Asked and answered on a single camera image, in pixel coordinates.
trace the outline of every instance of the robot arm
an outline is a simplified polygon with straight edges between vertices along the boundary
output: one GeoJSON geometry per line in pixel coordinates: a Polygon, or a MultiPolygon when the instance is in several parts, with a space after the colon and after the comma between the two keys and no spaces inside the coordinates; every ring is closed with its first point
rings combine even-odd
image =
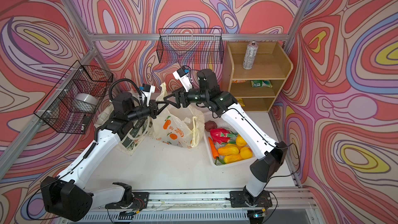
{"type": "Polygon", "coordinates": [[[113,83],[109,89],[114,106],[109,120],[97,128],[90,145],[57,177],[47,177],[41,183],[42,197],[47,212],[72,221],[79,221],[93,208],[116,202],[126,208],[132,204],[131,186],[113,183],[112,186],[95,191],[85,191],[87,181],[105,156],[131,130],[142,127],[148,117],[156,118],[168,105],[164,101],[149,100],[154,86],[144,84],[138,88],[129,79],[113,83]],[[129,92],[112,97],[112,88],[119,82],[131,82],[140,95],[140,100],[129,92]]]}
{"type": "Polygon", "coordinates": [[[211,69],[197,72],[199,88],[192,87],[189,70],[180,68],[173,73],[183,87],[166,96],[164,100],[180,108],[190,103],[208,107],[229,123],[249,144],[257,160],[250,166],[253,173],[249,183],[243,190],[248,205],[255,205],[270,177],[281,167],[285,160],[287,146],[284,142],[276,142],[263,132],[244,112],[240,104],[229,92],[221,92],[217,78],[211,69]]]}

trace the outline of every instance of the white plastic tray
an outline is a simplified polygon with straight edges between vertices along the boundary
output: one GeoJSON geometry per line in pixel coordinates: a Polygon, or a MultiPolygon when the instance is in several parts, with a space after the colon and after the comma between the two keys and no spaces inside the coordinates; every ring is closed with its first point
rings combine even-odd
{"type": "MultiPolygon", "coordinates": [[[[205,122],[214,121],[217,124],[217,128],[225,128],[226,127],[228,129],[230,129],[231,131],[236,132],[236,130],[234,128],[232,128],[232,126],[230,126],[222,118],[213,118],[212,112],[204,112],[204,116],[205,116],[205,122]]],[[[203,133],[203,138],[205,139],[205,144],[206,144],[206,147],[207,147],[207,154],[209,156],[209,161],[210,161],[211,165],[214,166],[214,167],[225,168],[225,167],[236,166],[236,165],[239,165],[239,164],[242,164],[242,163],[248,163],[248,162],[253,163],[256,160],[256,157],[253,156],[252,158],[244,159],[242,161],[238,161],[238,162],[234,162],[234,163],[221,164],[220,162],[218,162],[217,163],[218,165],[215,165],[214,164],[215,159],[213,158],[213,155],[211,153],[211,147],[210,147],[210,144],[209,144],[209,137],[211,138],[210,132],[206,132],[206,130],[205,130],[204,133],[203,133]]],[[[223,147],[223,146],[225,146],[224,143],[223,144],[219,144],[217,142],[215,143],[216,149],[218,149],[220,147],[223,147]]]]}

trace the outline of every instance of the psychedelic wall pattern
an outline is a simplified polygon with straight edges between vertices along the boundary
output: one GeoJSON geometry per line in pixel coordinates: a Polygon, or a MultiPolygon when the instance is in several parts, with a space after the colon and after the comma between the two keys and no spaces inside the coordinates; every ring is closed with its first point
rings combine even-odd
{"type": "MultiPolygon", "coordinates": [[[[98,33],[151,33],[160,27],[217,27],[228,33],[286,33],[300,0],[75,0],[87,26],[98,33]],[[174,11],[174,6],[185,6],[174,11]],[[274,12],[273,15],[264,8],[274,12]]],[[[29,121],[37,104],[58,78],[86,52],[76,27],[67,17],[60,0],[6,0],[0,8],[1,106],[4,151],[29,121]]],[[[101,51],[118,77],[136,81],[167,81],[176,65],[158,66],[153,61],[156,42],[104,42],[101,51]],[[112,53],[109,44],[127,45],[112,53]]],[[[221,68],[213,68],[218,76],[221,68]]],[[[105,108],[107,99],[102,103],[105,108]]],[[[28,147],[0,181],[0,223],[25,223],[27,199],[48,175],[54,176],[74,160],[91,142],[93,130],[86,135],[57,134],[43,126],[28,147]]],[[[44,211],[41,194],[30,208],[34,218],[51,217],[44,211]]]]}
{"type": "MultiPolygon", "coordinates": [[[[287,33],[301,0],[73,0],[93,33],[158,33],[159,28],[212,28],[224,33],[287,33]]],[[[178,87],[172,72],[179,64],[159,64],[157,42],[100,41],[97,47],[117,78],[134,79],[159,89],[178,87]]],[[[211,68],[219,64],[188,64],[211,68]]]]}
{"type": "Polygon", "coordinates": [[[327,223],[398,222],[397,9],[313,0],[291,49],[272,110],[327,223]]]}
{"type": "MultiPolygon", "coordinates": [[[[87,53],[60,0],[2,0],[0,4],[0,156],[70,65],[87,53]]],[[[0,223],[26,223],[26,201],[48,175],[57,175],[92,141],[42,126],[0,181],[0,223]]],[[[45,218],[41,194],[30,214],[45,218]]]]}

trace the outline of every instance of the mounting plate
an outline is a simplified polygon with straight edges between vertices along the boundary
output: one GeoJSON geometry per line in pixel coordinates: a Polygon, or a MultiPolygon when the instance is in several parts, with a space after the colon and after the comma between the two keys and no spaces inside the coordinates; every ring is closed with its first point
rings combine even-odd
{"type": "MultiPolygon", "coordinates": [[[[133,209],[139,208],[140,206],[142,209],[147,208],[149,192],[132,192],[132,193],[134,194],[134,201],[132,202],[132,205],[131,205],[131,207],[129,207],[129,209],[130,208],[133,208],[133,209]],[[144,207],[142,207],[142,202],[137,200],[136,198],[142,200],[142,202],[144,203],[144,207]]],[[[122,207],[116,203],[109,203],[109,204],[105,205],[105,208],[106,209],[122,209],[122,207]]]]}
{"type": "MultiPolygon", "coordinates": [[[[231,201],[231,207],[233,208],[247,208],[250,207],[246,204],[246,200],[243,197],[243,191],[230,191],[229,196],[231,201]]],[[[258,199],[254,202],[256,207],[264,207],[265,209],[272,207],[271,196],[268,191],[263,190],[258,199]]]]}

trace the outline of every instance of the white table surface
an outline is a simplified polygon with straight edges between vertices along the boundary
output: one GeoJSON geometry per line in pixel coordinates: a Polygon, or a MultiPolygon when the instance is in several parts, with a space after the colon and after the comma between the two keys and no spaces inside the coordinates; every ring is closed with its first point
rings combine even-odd
{"type": "MultiPolygon", "coordinates": [[[[247,112],[269,136],[277,139],[266,112],[247,112]]],[[[86,189],[107,187],[123,182],[133,190],[242,188],[251,175],[250,163],[223,168],[210,164],[202,141],[192,149],[167,145],[146,138],[133,153],[126,155],[113,149],[90,177],[86,189]]],[[[286,162],[273,175],[290,174],[286,162]]],[[[272,179],[267,187],[294,187],[292,177],[272,179]]]]}

